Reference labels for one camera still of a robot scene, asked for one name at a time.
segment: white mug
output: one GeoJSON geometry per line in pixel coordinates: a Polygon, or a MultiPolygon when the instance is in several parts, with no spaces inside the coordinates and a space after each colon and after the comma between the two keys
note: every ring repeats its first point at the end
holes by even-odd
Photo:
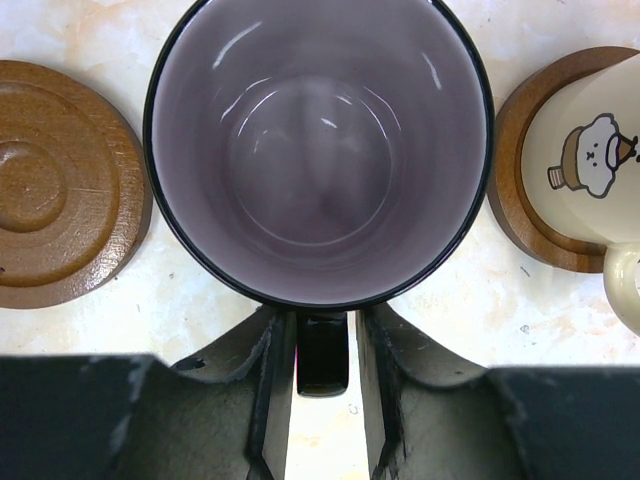
{"type": "Polygon", "coordinates": [[[609,303],[640,334],[640,55],[565,87],[536,114],[522,181],[540,218],[569,238],[606,245],[609,303]]]}

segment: countertop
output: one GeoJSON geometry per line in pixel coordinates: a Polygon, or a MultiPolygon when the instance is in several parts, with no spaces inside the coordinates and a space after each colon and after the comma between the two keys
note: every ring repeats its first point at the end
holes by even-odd
{"type": "MultiPolygon", "coordinates": [[[[155,59],[191,3],[3,0],[0,57],[84,82],[140,134],[155,59]]],[[[563,55],[598,45],[640,48],[639,0],[447,3],[485,61],[497,109],[521,81],[563,55]]],[[[640,364],[640,341],[612,313],[602,278],[527,257],[502,233],[487,202],[451,259],[391,305],[436,341],[486,366],[640,364]]],[[[173,363],[255,307],[200,268],[156,209],[143,246],[116,280],[54,308],[0,309],[0,353],[153,352],[173,363]]],[[[368,478],[353,335],[351,341],[348,392],[326,401],[294,398],[288,479],[368,478]]]]}

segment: black mug handle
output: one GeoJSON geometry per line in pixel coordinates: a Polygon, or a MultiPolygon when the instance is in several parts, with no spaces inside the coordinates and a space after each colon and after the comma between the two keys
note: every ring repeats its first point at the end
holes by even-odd
{"type": "Polygon", "coordinates": [[[349,385],[347,314],[296,312],[296,322],[298,394],[343,394],[349,385]]]}

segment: ice cream cone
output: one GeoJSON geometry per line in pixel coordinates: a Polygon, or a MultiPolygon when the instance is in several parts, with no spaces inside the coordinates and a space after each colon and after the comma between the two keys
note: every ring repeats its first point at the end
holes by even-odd
{"type": "Polygon", "coordinates": [[[636,155],[636,146],[638,145],[638,137],[629,140],[627,137],[620,135],[620,143],[618,144],[618,165],[629,160],[636,155]]]}
{"type": "Polygon", "coordinates": [[[582,128],[576,128],[569,134],[562,149],[562,160],[559,167],[551,167],[547,170],[549,183],[554,190],[564,186],[571,190],[582,187],[578,178],[578,139],[582,128]]]}

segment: mug handle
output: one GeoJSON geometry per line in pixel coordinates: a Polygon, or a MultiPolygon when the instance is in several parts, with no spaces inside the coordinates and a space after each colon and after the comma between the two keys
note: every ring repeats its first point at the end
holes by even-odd
{"type": "Polygon", "coordinates": [[[613,311],[636,335],[640,335],[640,292],[636,287],[639,262],[640,243],[607,247],[604,289],[613,311]]]}

